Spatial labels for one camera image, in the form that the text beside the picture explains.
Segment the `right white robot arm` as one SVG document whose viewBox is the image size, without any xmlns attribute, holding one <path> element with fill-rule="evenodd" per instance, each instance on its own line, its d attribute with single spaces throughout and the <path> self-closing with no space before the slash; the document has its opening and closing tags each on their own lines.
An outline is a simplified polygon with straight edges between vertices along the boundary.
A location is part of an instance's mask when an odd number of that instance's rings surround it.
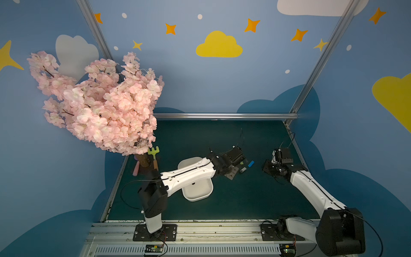
<svg viewBox="0 0 411 257">
<path fill-rule="evenodd" d="M 266 160 L 262 170 L 290 182 L 305 196 L 320 217 L 319 221 L 309 221 L 297 216 L 281 217 L 275 229 L 279 238 L 300 236 L 314 242 L 328 257 L 365 253 L 364 221 L 358 209 L 348 208 L 338 201 L 304 166 Z"/>
</svg>

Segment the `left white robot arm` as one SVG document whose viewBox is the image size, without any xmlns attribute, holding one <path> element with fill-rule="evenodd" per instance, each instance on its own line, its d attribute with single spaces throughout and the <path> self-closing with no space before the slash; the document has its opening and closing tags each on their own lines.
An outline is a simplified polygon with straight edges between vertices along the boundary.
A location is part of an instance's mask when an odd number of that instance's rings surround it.
<svg viewBox="0 0 411 257">
<path fill-rule="evenodd" d="M 162 229 L 162 213 L 167 209 L 168 197 L 190 186 L 202 185 L 205 182 L 212 185 L 212 178 L 225 176 L 239 169 L 245 158 L 239 149 L 233 149 L 219 155 L 210 152 L 204 158 L 194 157 L 183 162 L 187 161 L 193 163 L 173 171 L 152 170 L 139 188 L 138 196 L 149 234 L 155 234 Z"/>
</svg>

